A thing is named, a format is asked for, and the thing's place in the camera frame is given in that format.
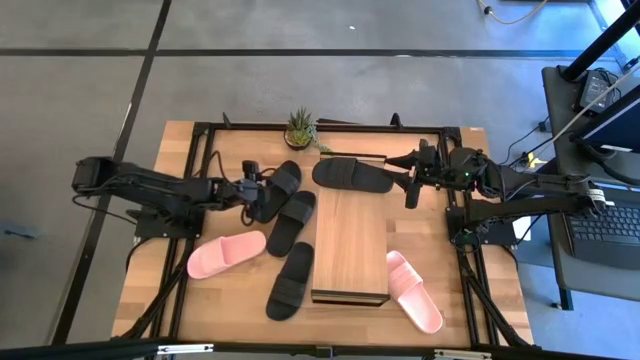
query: cable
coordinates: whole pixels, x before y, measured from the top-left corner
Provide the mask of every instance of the cable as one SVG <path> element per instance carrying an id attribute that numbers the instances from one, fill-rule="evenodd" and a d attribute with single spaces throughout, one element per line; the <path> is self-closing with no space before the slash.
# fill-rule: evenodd
<path id="1" fill-rule="evenodd" d="M 514 196 L 516 196 L 520 191 L 522 191 L 522 189 L 524 189 L 527 185 L 533 184 L 534 182 L 536 182 L 537 179 L 531 179 L 527 182 L 525 182 L 524 184 L 518 186 L 517 189 L 515 189 L 511 195 L 507 196 L 507 198 L 505 199 L 505 201 L 509 201 L 511 199 L 513 199 Z"/>
<path id="2" fill-rule="evenodd" d="M 541 217 L 542 217 L 542 214 L 536 216 L 536 218 L 531 222 L 531 224 L 529 224 L 529 227 L 527 228 L 527 230 L 525 230 L 525 232 L 522 235 L 522 237 L 516 241 L 516 245 L 519 245 L 524 240 L 524 238 L 527 236 L 527 233 L 529 233 L 529 231 L 531 231 L 531 228 L 533 227 L 533 225 L 535 225 L 536 222 L 538 222 L 538 220 L 540 220 Z"/>
<path id="3" fill-rule="evenodd" d="M 602 77 L 602 80 L 604 80 L 609 86 L 612 86 L 613 83 L 618 81 L 619 79 L 618 75 L 612 73 L 611 71 L 603 67 L 596 68 L 593 71 L 596 71 L 598 74 L 600 74 L 600 77 Z M 615 91 L 616 91 L 616 94 L 618 94 L 618 100 L 620 100 L 620 98 L 622 98 L 622 91 L 620 91 L 620 89 L 615 89 Z"/>
<path id="4" fill-rule="evenodd" d="M 129 254 L 127 254 L 127 262 L 125 263 L 125 272 L 129 270 L 129 263 L 131 262 L 131 256 L 133 256 L 133 253 L 136 251 L 137 248 L 139 248 L 142 244 L 146 243 L 147 241 L 151 240 L 151 238 L 142 238 L 140 239 L 140 241 L 135 244 L 131 250 L 129 250 Z"/>
<path id="5" fill-rule="evenodd" d="M 101 213 L 104 213 L 104 214 L 107 214 L 107 215 L 111 215 L 111 216 L 113 216 L 115 218 L 118 218 L 120 220 L 124 220 L 124 221 L 126 221 L 126 222 L 128 222 L 129 224 L 132 224 L 132 225 L 138 225 L 135 221 L 129 220 L 129 219 L 127 219 L 126 217 L 124 217 L 122 215 L 114 214 L 114 213 L 109 212 L 107 210 L 98 209 L 95 206 L 82 204 L 82 203 L 78 202 L 78 200 L 77 200 L 78 198 L 81 198 L 81 197 L 85 197 L 85 195 L 76 195 L 76 196 L 71 198 L 71 201 L 74 204 L 76 204 L 76 205 L 78 205 L 78 206 L 80 206 L 82 208 L 93 210 L 93 211 L 97 211 L 97 212 L 101 212 Z"/>
<path id="6" fill-rule="evenodd" d="M 533 128 L 531 131 L 529 131 L 529 132 L 527 133 L 527 135 L 525 135 L 525 136 L 521 137 L 520 139 L 518 139 L 518 140 L 516 140 L 516 141 L 512 142 L 512 143 L 511 143 L 511 145 L 509 145 L 509 148 L 507 149 L 507 158 L 506 158 L 503 162 L 501 162 L 500 164 L 498 164 L 498 165 L 504 165 L 504 164 L 506 164 L 506 163 L 507 163 L 507 161 L 509 161 L 509 157 L 510 157 L 510 155 L 511 155 L 511 148 L 513 147 L 513 145 L 515 145 L 515 144 L 519 143 L 520 141 L 522 141 L 522 140 L 526 139 L 529 135 L 533 134 L 537 129 L 538 129 L 537 127 Z"/>
<path id="7" fill-rule="evenodd" d="M 544 153 L 551 145 L 553 145 L 553 143 L 555 143 L 556 141 L 558 141 L 558 139 L 560 138 L 560 136 L 562 136 L 570 127 L 571 125 L 573 125 L 573 123 L 575 123 L 576 121 L 578 121 L 578 119 L 580 119 L 580 117 L 587 112 L 587 110 L 589 110 L 590 108 L 593 107 L 593 105 L 597 104 L 603 97 L 607 96 L 608 93 L 610 93 L 611 91 L 613 91 L 614 89 L 617 89 L 618 86 L 623 83 L 625 80 L 627 80 L 629 77 L 631 77 L 636 71 L 638 71 L 638 69 L 640 69 L 640 66 L 636 66 L 634 67 L 631 71 L 629 71 L 627 74 L 625 74 L 623 77 L 621 77 L 620 79 L 618 79 L 615 83 L 613 83 L 613 85 L 609 86 L 607 88 L 607 90 L 605 90 L 602 94 L 598 95 L 598 97 L 596 97 L 595 99 L 593 99 L 592 102 L 589 103 L 589 105 L 585 106 L 584 109 L 580 110 L 580 112 L 578 114 L 576 114 L 576 116 L 571 119 L 571 121 L 569 121 L 569 123 L 567 125 L 565 125 L 562 130 L 560 130 L 558 132 L 558 134 L 556 134 L 556 136 L 554 136 L 553 138 L 551 138 L 551 143 L 547 144 L 547 146 L 545 146 L 544 148 L 542 148 L 542 150 L 540 150 L 540 154 Z M 527 168 L 529 167 L 529 165 L 531 165 L 531 162 L 533 160 L 531 160 L 528 164 L 527 164 Z"/>
<path id="8" fill-rule="evenodd" d="M 229 181 L 229 179 L 227 179 L 227 177 L 224 175 L 224 169 L 222 169 L 222 155 L 220 155 L 220 151 L 216 150 L 214 152 L 211 153 L 211 155 L 209 156 L 209 160 L 207 161 L 207 163 L 211 163 L 211 160 L 213 160 L 213 158 L 218 155 L 218 166 L 220 167 L 220 174 L 222 174 L 222 178 L 228 182 L 231 183 L 231 181 Z M 193 174 L 193 177 L 197 177 L 198 175 L 200 175 L 200 173 L 202 172 L 202 168 L 200 168 L 200 170 L 196 171 Z"/>
<path id="9" fill-rule="evenodd" d="M 521 17 L 521 18 L 519 18 L 517 20 L 513 20 L 513 21 L 504 21 L 504 20 L 500 19 L 499 17 L 497 17 L 496 14 L 493 13 L 493 9 L 491 8 L 491 6 L 487 6 L 487 4 L 484 3 L 484 1 L 478 0 L 478 3 L 480 4 L 480 6 L 483 7 L 483 11 L 484 11 L 485 15 L 490 15 L 492 18 L 494 18 L 500 24 L 513 25 L 513 24 L 519 23 L 520 21 L 522 21 L 522 20 L 532 16 L 533 14 L 537 13 L 540 9 L 542 9 L 543 6 L 545 6 L 547 4 L 548 1 L 549 0 L 542 0 L 540 5 L 536 6 L 536 8 L 531 10 L 531 12 L 529 12 L 525 16 L 523 16 L 523 17 Z"/>
<path id="10" fill-rule="evenodd" d="M 518 258 L 516 258 L 516 254 L 511 251 L 511 249 L 507 245 L 502 245 L 502 248 L 513 258 L 513 262 L 516 264 L 516 270 L 518 269 Z"/>

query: black slide sandal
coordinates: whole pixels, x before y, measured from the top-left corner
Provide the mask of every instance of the black slide sandal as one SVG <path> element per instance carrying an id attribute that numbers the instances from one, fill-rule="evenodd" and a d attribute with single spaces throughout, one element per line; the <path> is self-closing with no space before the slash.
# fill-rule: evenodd
<path id="1" fill-rule="evenodd" d="M 292 317 L 300 308 L 313 264 L 313 247 L 299 242 L 291 248 L 267 301 L 267 316 L 276 321 Z"/>
<path id="2" fill-rule="evenodd" d="M 316 184 L 332 189 L 386 193 L 393 179 L 384 169 L 359 162 L 356 158 L 335 157 L 320 160 L 311 175 Z"/>
<path id="3" fill-rule="evenodd" d="M 299 191 L 280 209 L 278 220 L 267 241 L 267 251 L 277 257 L 289 253 L 298 234 L 313 215 L 316 196 L 309 191 Z"/>
<path id="4" fill-rule="evenodd" d="M 280 208 L 300 187 L 302 172 L 298 164 L 285 161 L 267 180 L 267 203 L 254 215 L 257 222 L 266 224 L 273 220 Z"/>

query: wooden table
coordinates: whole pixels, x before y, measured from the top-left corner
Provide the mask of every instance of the wooden table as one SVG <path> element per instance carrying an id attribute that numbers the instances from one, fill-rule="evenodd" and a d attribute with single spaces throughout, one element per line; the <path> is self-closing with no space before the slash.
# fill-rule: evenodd
<path id="1" fill-rule="evenodd" d="M 155 170 L 182 177 L 193 122 L 167 123 Z M 462 128 L 463 145 L 487 151 L 483 129 Z M 385 133 L 320 133 L 332 151 L 399 156 L 416 149 L 421 138 L 431 144 L 435 135 Z M 214 150 L 220 150 L 227 177 L 242 177 L 242 160 L 255 160 L 261 169 L 293 160 L 302 169 L 301 190 L 318 191 L 311 170 L 319 160 L 313 147 L 300 152 L 287 148 L 279 131 L 217 130 Z M 218 176 L 217 162 L 209 175 Z M 359 346 L 467 347 L 469 336 L 458 263 L 448 242 L 444 209 L 445 191 L 423 187 L 417 209 L 404 207 L 404 193 L 394 186 L 386 195 L 388 250 L 401 252 L 424 279 L 424 287 L 442 313 L 444 325 L 433 335 L 418 331 L 394 301 L 382 307 L 314 304 L 309 290 L 298 313 L 276 322 L 267 318 L 265 305 L 275 276 L 284 259 L 268 253 L 205 280 L 189 280 L 178 338 L 184 341 L 242 342 L 269 344 L 330 344 Z M 223 235 L 260 230 L 268 236 L 273 226 L 240 223 L 240 208 L 208 212 L 203 236 L 197 244 Z M 316 216 L 298 241 L 314 244 Z M 128 330 L 143 313 L 158 290 L 166 239 L 153 239 L 141 246 L 131 259 L 113 335 Z M 507 321 L 525 340 L 532 342 L 518 273 L 513 259 L 500 247 L 484 246 L 491 295 Z M 167 301 L 161 335 L 168 333 L 173 298 Z M 480 339 L 488 342 L 482 306 L 475 299 Z"/>

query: yellow tag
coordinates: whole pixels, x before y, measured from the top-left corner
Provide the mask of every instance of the yellow tag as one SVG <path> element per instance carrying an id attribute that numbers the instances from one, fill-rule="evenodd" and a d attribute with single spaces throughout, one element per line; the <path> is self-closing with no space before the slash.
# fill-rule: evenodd
<path id="1" fill-rule="evenodd" d="M 528 157 L 529 157 L 529 168 L 531 169 L 535 169 L 535 167 L 538 166 L 538 164 L 542 165 L 547 163 L 544 160 L 540 160 L 536 157 L 533 157 L 533 153 L 529 153 Z"/>

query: laptop keyboard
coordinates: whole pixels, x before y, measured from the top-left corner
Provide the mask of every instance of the laptop keyboard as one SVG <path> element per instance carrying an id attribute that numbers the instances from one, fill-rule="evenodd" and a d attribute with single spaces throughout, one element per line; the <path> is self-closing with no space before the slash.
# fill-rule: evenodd
<path id="1" fill-rule="evenodd" d="M 568 218 L 574 240 L 640 245 L 640 209 L 609 207 L 598 218 Z"/>

